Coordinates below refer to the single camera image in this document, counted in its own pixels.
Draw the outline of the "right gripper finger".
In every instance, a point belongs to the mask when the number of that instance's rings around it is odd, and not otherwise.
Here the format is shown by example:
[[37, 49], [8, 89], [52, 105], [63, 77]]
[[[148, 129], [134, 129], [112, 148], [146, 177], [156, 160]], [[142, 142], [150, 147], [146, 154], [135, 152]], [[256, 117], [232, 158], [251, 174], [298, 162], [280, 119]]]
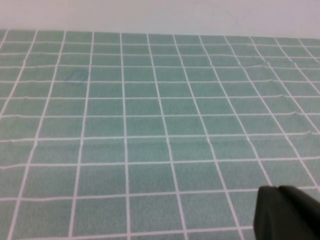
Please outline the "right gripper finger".
[[320, 202], [294, 186], [261, 186], [253, 230], [257, 240], [318, 240]]

